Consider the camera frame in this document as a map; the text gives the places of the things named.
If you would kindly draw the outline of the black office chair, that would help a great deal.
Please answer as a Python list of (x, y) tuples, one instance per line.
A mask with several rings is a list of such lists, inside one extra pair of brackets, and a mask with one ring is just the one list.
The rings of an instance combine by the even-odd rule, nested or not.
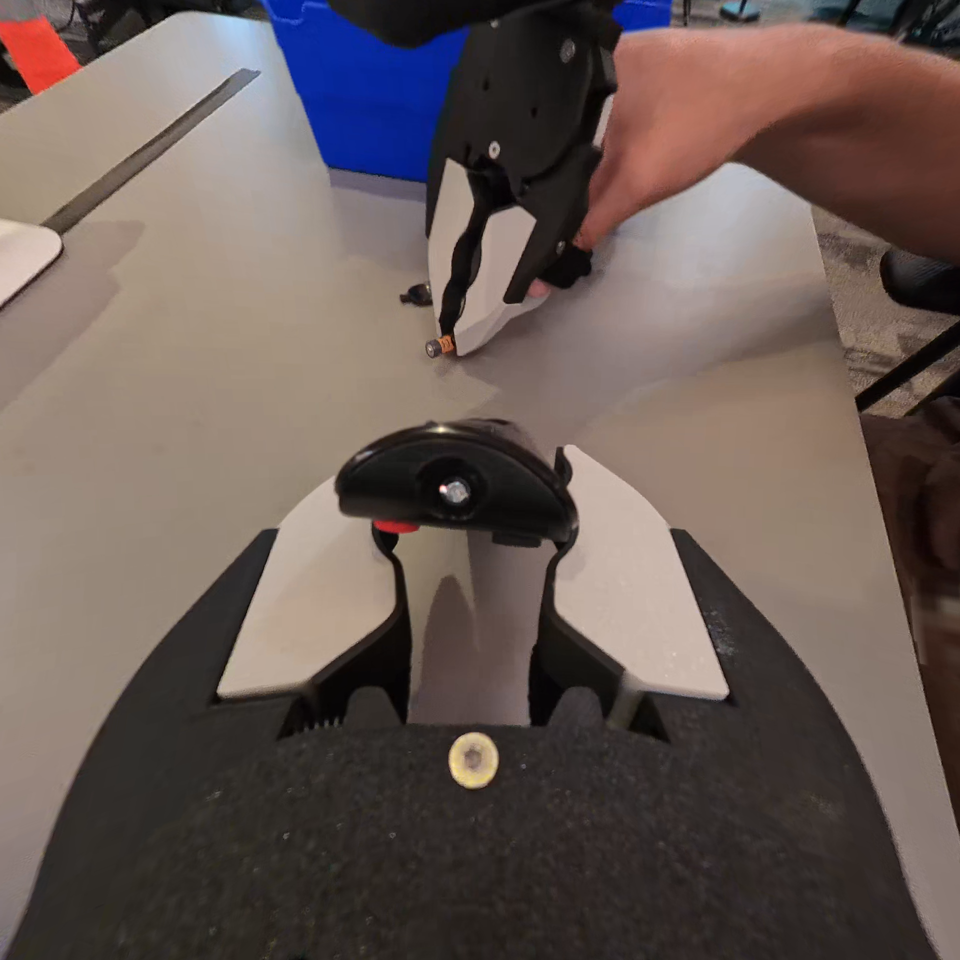
[(959, 346), (959, 268), (902, 250), (890, 249), (880, 260), (879, 275), (889, 299), (900, 306), (955, 319), (932, 341), (906, 357), (861, 390), (855, 405), (862, 413), (937, 364)]

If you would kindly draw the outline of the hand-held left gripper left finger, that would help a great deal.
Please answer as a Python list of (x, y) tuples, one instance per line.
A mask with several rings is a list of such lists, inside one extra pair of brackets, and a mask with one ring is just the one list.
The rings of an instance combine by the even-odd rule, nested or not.
[(327, 480), (279, 524), (217, 687), (222, 701), (308, 693), (407, 704), (412, 630), (397, 539), (342, 513)]

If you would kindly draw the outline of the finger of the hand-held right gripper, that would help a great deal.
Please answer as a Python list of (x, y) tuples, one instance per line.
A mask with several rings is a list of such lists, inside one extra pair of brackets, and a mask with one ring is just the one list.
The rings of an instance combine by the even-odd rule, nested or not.
[(482, 234), (490, 219), (490, 173), (453, 159), (443, 163), (428, 232), (428, 281), (436, 338), (453, 334), (478, 267)]
[(479, 267), (453, 328), (458, 357), (479, 351), (511, 319), (546, 302), (546, 294), (527, 294), (518, 302), (507, 301), (508, 287), (535, 224), (535, 218), (526, 211), (496, 211), (487, 220), (479, 246)]

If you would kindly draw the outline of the person's right forearm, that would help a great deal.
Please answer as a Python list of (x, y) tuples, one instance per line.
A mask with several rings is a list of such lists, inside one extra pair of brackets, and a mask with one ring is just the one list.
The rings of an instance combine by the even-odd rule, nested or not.
[(958, 61), (812, 25), (742, 41), (738, 160), (894, 246), (958, 265)]

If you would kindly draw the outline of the blue plastic bin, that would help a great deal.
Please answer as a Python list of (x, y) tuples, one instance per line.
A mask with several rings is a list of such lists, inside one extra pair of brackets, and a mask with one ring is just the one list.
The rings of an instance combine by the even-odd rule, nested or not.
[[(628, 31), (667, 27), (670, 2), (616, 2)], [(328, 2), (264, 2), (329, 168), (427, 186), (433, 135), (468, 27), (415, 49), (389, 45)], [(604, 107), (603, 135), (616, 93)]]

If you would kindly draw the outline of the black remote control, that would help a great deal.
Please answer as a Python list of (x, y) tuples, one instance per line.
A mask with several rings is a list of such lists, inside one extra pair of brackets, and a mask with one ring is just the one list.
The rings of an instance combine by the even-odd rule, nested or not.
[(550, 462), (517, 424), (472, 417), (371, 442), (343, 464), (334, 491), (343, 515), (391, 534), (434, 527), (561, 549), (579, 531), (571, 479), (563, 450)]

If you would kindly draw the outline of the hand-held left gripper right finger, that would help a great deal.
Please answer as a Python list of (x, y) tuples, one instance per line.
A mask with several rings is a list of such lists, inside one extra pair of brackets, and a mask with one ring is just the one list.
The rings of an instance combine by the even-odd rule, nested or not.
[(546, 726), (587, 689), (613, 726), (636, 727), (642, 698), (723, 702), (730, 687), (669, 523), (580, 448), (556, 468), (578, 526), (548, 563), (530, 659), (529, 716)]

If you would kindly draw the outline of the red bag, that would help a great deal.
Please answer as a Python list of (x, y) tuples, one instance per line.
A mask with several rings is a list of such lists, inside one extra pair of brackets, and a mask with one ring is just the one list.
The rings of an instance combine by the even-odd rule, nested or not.
[(1, 21), (2, 84), (42, 93), (81, 70), (45, 16)]

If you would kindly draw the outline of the grey desk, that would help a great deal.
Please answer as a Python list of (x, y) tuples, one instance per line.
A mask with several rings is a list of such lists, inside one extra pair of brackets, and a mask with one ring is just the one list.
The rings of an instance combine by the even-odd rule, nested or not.
[(271, 28), (190, 12), (2, 114), (2, 218), (47, 221), (243, 68), (2, 309), (2, 954), (183, 613), (368, 440), (485, 414), (636, 486), (791, 644), (958, 958), (957, 827), (808, 205), (726, 166), (442, 366), (400, 304), (424, 188), (330, 172)]

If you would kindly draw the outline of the person's right hand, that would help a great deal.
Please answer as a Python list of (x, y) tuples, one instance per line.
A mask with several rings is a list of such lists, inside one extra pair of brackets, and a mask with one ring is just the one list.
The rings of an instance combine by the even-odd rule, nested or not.
[(575, 240), (581, 250), (700, 183), (760, 132), (762, 60), (746, 31), (647, 30), (619, 41), (618, 90)]

